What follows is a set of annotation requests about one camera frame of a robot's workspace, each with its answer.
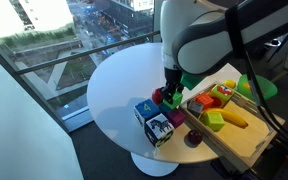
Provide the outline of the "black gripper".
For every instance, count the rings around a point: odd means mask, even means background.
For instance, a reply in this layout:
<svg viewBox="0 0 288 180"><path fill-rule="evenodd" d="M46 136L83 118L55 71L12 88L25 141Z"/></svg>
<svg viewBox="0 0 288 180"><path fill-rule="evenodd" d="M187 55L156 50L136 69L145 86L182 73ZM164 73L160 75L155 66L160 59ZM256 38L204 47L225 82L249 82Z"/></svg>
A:
<svg viewBox="0 0 288 180"><path fill-rule="evenodd" d="M172 70L165 68L164 75L166 85L160 89L164 100L171 100L176 92L181 93L184 86L181 84L182 72L180 70Z"/></svg>

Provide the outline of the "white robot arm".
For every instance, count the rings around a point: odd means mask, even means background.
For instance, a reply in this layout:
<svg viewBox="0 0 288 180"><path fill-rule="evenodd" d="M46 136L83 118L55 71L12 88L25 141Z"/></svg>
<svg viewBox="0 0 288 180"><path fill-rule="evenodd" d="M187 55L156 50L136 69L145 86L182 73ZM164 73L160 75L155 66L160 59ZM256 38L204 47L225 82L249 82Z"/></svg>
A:
<svg viewBox="0 0 288 180"><path fill-rule="evenodd" d="M163 0L160 14L162 60L170 102L183 87L184 73L207 76L232 53L288 32L288 0L244 0L225 8L208 0Z"/></svg>

